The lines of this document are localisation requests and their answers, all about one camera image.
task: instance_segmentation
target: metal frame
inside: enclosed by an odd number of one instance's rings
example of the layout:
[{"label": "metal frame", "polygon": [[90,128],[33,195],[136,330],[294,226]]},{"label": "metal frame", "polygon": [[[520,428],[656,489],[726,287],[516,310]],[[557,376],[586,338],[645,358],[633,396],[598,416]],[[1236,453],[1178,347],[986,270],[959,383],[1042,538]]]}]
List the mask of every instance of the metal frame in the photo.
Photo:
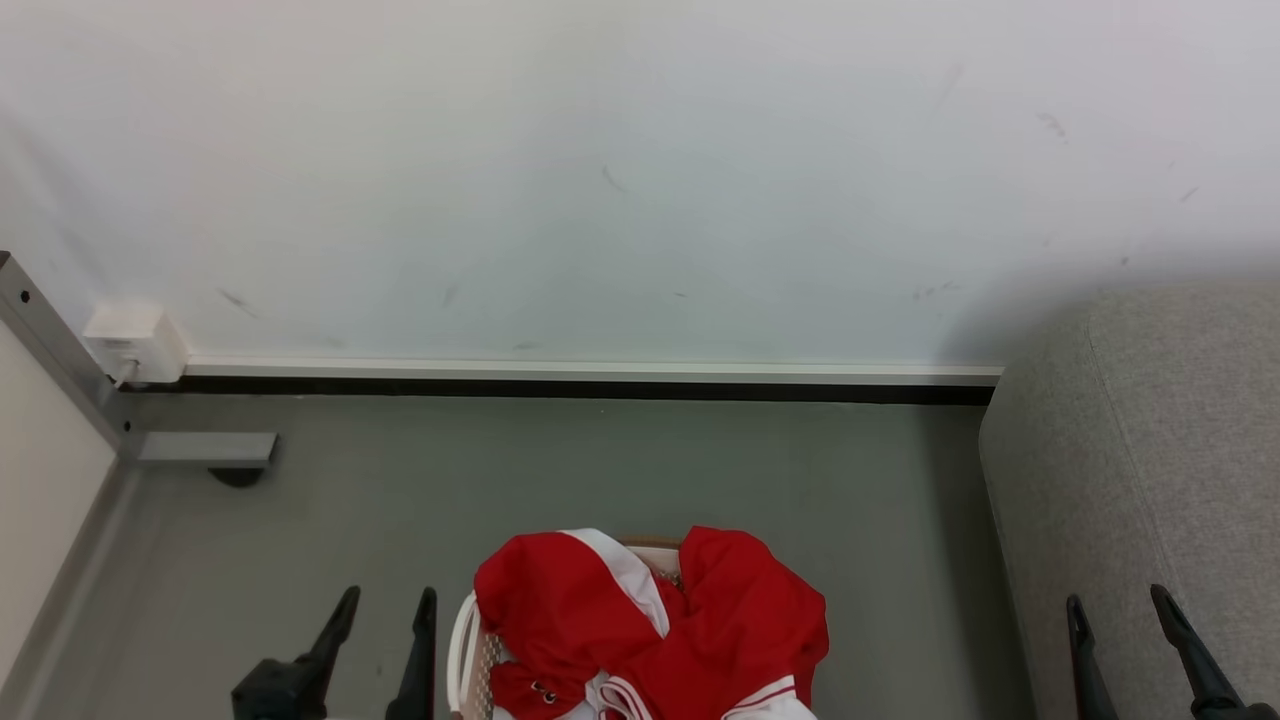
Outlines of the metal frame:
[{"label": "metal frame", "polygon": [[0,320],[76,404],[120,460],[202,465],[219,480],[247,487],[271,464],[275,433],[148,432],[137,398],[122,393],[67,327],[12,254],[0,251]]}]

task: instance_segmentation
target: gray floor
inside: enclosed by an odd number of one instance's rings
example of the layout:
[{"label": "gray floor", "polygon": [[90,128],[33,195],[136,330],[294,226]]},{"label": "gray floor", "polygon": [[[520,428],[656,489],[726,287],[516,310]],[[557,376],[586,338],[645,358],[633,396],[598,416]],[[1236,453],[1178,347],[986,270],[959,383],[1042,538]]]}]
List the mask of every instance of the gray floor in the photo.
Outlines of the gray floor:
[{"label": "gray floor", "polygon": [[476,565],[512,534],[692,524],[756,534],[826,594],[819,717],[1033,716],[978,464],[982,409],[147,402],[164,429],[278,430],[278,465],[248,491],[196,471],[141,477],[41,717],[228,719],[236,682],[308,647],[358,584],[329,710],[381,719],[424,585],[447,634]]}]

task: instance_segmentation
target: electrical outlet box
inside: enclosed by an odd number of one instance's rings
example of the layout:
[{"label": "electrical outlet box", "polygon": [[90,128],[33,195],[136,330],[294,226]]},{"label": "electrical outlet box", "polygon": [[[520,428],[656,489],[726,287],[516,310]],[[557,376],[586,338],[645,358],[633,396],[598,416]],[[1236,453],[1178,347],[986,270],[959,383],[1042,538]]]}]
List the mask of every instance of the electrical outlet box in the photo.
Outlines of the electrical outlet box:
[{"label": "electrical outlet box", "polygon": [[187,346],[156,305],[99,305],[83,337],[97,364],[118,382],[174,383],[187,369]]}]

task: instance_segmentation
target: red jacket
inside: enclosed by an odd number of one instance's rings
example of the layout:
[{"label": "red jacket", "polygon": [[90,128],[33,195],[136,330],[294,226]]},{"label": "red jacket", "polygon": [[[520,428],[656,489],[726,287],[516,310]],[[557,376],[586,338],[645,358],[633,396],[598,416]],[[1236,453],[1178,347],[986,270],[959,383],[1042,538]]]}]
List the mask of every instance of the red jacket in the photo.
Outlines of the red jacket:
[{"label": "red jacket", "polygon": [[680,570],[684,593],[596,530],[509,541],[475,583],[485,628],[518,659],[493,669],[494,705],[516,720],[584,700],[641,720],[808,706],[828,648],[823,597],[736,530],[694,528]]}]

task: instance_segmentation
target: gray couch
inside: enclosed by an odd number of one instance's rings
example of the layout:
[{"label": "gray couch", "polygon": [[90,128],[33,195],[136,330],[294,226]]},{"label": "gray couch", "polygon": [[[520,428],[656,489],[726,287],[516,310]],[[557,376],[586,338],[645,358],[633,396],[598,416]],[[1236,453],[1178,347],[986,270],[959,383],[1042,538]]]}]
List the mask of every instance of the gray couch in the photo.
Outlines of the gray couch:
[{"label": "gray couch", "polygon": [[1120,720],[1190,717],[1151,583],[1280,707],[1280,286],[1102,296],[1006,370],[980,446],[1042,720],[1075,717],[1073,592]]}]

